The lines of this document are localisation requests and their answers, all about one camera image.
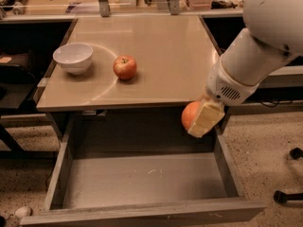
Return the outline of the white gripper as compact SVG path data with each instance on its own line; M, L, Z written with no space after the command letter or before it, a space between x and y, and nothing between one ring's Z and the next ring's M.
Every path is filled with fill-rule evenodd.
M223 119L224 105L242 104L257 88L257 84L247 86L232 79L223 67L223 60L219 59L212 67L205 84L206 93L213 100L203 99L200 102L187 133L201 138Z

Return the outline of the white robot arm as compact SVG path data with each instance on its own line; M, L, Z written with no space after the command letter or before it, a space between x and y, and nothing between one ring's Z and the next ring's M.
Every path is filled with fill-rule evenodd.
M206 78L187 128L196 138L219 123L224 107L242 104L271 73L303 55L303 0L245 0L242 18L245 28Z

